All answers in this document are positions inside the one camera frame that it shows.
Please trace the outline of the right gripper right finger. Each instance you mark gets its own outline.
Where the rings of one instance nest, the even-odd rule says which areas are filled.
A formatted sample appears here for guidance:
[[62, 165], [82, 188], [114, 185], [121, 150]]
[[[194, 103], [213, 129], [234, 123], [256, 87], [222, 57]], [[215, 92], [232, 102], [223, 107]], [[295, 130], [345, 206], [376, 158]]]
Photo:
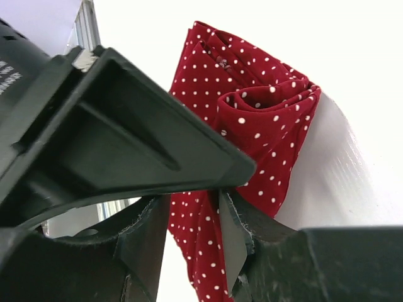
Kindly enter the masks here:
[[227, 287], [231, 298], [251, 298], [248, 270], [259, 242], [278, 243], [295, 230], [268, 217], [233, 189], [218, 192]]

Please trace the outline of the red polka dot skirt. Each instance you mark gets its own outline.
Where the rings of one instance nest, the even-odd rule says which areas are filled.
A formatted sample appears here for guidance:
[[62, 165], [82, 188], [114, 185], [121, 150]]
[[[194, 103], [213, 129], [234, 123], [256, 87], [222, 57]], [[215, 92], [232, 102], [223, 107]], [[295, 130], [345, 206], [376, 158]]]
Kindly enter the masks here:
[[[274, 217], [321, 97], [306, 75], [197, 21], [188, 30], [171, 94], [257, 164], [238, 193]], [[219, 206], [208, 191], [171, 197], [169, 231], [200, 301], [228, 301]]]

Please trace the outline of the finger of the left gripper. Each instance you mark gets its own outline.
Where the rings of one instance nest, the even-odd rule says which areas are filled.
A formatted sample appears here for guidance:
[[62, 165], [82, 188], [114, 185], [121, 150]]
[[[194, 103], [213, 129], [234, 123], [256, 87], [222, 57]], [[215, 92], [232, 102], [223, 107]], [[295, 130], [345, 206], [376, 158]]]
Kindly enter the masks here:
[[112, 48], [69, 99], [45, 172], [101, 202], [235, 187], [256, 165]]

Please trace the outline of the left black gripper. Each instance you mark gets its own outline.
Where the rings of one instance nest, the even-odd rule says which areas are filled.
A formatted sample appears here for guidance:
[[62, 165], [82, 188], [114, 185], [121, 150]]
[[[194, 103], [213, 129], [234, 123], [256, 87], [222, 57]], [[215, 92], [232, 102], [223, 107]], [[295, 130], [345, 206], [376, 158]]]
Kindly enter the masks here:
[[69, 99], [100, 57], [102, 46], [74, 47], [51, 57], [1, 23], [1, 225], [34, 227], [73, 208], [100, 205], [45, 172], [46, 147], [72, 113]]

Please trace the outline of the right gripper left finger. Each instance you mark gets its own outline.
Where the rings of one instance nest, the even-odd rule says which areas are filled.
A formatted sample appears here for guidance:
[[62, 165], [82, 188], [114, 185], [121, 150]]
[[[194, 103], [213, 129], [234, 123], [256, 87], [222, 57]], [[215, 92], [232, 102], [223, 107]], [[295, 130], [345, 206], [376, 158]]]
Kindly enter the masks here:
[[95, 225], [61, 240], [99, 247], [111, 245], [112, 256], [128, 271], [124, 301], [155, 301], [169, 214], [168, 195], [146, 196]]

